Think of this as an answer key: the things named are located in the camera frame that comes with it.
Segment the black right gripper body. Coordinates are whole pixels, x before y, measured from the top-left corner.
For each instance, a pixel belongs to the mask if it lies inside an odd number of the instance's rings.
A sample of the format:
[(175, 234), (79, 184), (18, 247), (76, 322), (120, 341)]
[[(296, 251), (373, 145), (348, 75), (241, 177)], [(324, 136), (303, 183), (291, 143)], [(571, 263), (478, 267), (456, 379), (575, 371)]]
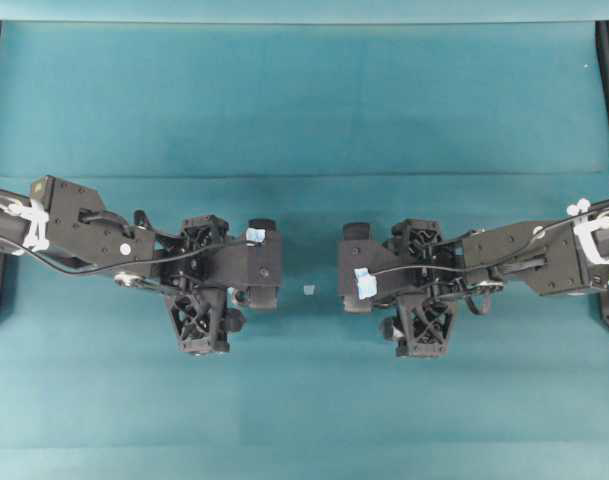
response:
[(399, 258), (400, 269), (378, 278), (399, 279), (401, 285), (379, 302), (396, 308), (382, 321), (382, 334), (396, 343), (398, 357), (443, 356), (457, 313), (453, 295), (460, 291), (456, 250), (462, 238), (446, 239), (438, 222), (420, 219), (394, 225), (391, 234), (385, 247)]

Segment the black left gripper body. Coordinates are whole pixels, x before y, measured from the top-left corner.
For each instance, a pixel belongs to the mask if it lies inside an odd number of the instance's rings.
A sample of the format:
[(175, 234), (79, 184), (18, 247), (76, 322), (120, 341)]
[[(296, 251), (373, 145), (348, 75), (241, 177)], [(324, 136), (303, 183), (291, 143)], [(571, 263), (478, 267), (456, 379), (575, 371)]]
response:
[(211, 279), (213, 255), (232, 241), (228, 229), (225, 220), (206, 215), (185, 220), (178, 234), (156, 234), (156, 255), (167, 260), (159, 267), (160, 284), (168, 289), (165, 304), (183, 353), (227, 353), (228, 334), (245, 322), (228, 307), (227, 287)]

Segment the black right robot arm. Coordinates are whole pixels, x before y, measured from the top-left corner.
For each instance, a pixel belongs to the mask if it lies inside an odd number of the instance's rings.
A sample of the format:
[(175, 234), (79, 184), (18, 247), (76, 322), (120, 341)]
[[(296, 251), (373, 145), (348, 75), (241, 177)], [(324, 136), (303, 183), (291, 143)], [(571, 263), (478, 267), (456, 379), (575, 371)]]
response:
[(386, 242), (395, 262), (371, 268), (383, 298), (396, 312), (381, 324), (399, 357), (444, 355), (465, 303), (475, 315), (490, 311), (493, 295), (522, 282), (539, 296), (598, 294), (609, 300), (609, 200), (581, 199), (566, 216), (472, 230), (446, 240), (435, 227), (407, 220)]

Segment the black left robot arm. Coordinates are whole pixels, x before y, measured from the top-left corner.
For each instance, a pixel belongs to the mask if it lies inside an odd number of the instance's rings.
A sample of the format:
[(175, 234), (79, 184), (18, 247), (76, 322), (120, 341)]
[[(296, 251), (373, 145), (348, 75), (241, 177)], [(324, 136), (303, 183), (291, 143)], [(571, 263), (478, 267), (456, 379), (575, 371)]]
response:
[(229, 333), (244, 324), (227, 305), (226, 287), (208, 277), (214, 254), (236, 243), (216, 216), (186, 219), (169, 234), (144, 211), (128, 221), (96, 190), (53, 176), (36, 180), (27, 196), (0, 189), (0, 253), (161, 295), (179, 349), (194, 356), (228, 352)]

